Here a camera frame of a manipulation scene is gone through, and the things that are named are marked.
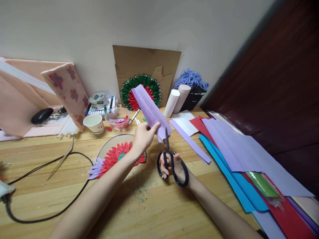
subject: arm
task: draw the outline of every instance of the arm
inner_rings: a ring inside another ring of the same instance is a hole
[[[150,146],[160,123],[150,129],[147,122],[135,130],[132,149],[98,179],[65,212],[50,238],[85,238],[137,160]]]
[[[160,158],[163,178],[169,175],[164,167],[163,155]],[[181,182],[185,181],[185,173],[180,163],[179,154],[174,155],[175,173]],[[225,238],[262,238],[244,219],[205,187],[188,169],[187,187],[194,193],[202,207],[213,219]]]

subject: plastic cup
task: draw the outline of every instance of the plastic cup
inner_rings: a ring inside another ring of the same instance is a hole
[[[100,115],[89,115],[83,120],[83,124],[94,134],[101,134],[105,130],[103,118]]]
[[[105,121],[108,122],[113,129],[123,130],[129,124],[131,113],[123,107],[112,108],[106,112]]]

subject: blue yarn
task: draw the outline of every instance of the blue yarn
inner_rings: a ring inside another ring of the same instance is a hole
[[[180,85],[199,86],[205,91],[209,88],[209,83],[204,82],[199,73],[193,72],[189,68],[180,75],[180,79],[176,82],[174,89],[177,89]]]

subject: dark wooden door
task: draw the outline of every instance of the dark wooden door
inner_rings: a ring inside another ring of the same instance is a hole
[[[319,196],[317,1],[287,1],[204,106],[253,136]]]

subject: scissors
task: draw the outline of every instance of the scissors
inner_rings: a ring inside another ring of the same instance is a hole
[[[170,155],[170,158],[171,158],[171,162],[172,162],[172,169],[173,169],[173,176],[174,176],[174,179],[176,181],[176,183],[180,186],[180,187],[186,187],[187,184],[188,184],[188,179],[189,179],[189,175],[188,175],[188,170],[187,170],[187,167],[185,165],[185,163],[183,162],[182,159],[180,159],[181,163],[182,163],[182,166],[183,166],[183,169],[185,171],[185,182],[184,183],[181,183],[176,174],[175,174],[175,171],[174,171],[174,156],[173,156],[173,153],[172,151],[169,149],[169,142],[168,142],[168,135],[167,135],[167,128],[165,128],[165,139],[163,140],[164,142],[164,148],[165,148],[165,152],[163,154],[164,156],[164,162],[165,162],[165,168],[168,170],[168,164],[167,164],[167,158],[166,158],[166,153],[169,153]],[[159,156],[157,157],[157,170],[160,174],[160,176],[163,176],[163,173],[161,172],[160,170],[160,156],[162,155],[162,151],[159,153]]]

